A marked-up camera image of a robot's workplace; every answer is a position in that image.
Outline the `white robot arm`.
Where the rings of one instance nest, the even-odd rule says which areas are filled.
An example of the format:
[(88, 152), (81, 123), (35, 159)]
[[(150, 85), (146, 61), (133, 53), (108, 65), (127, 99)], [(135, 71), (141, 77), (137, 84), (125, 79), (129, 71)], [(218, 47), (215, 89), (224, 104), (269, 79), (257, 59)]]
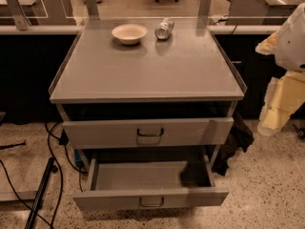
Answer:
[(287, 71), (305, 72), (305, 3), (298, 5), (279, 29), (274, 59)]

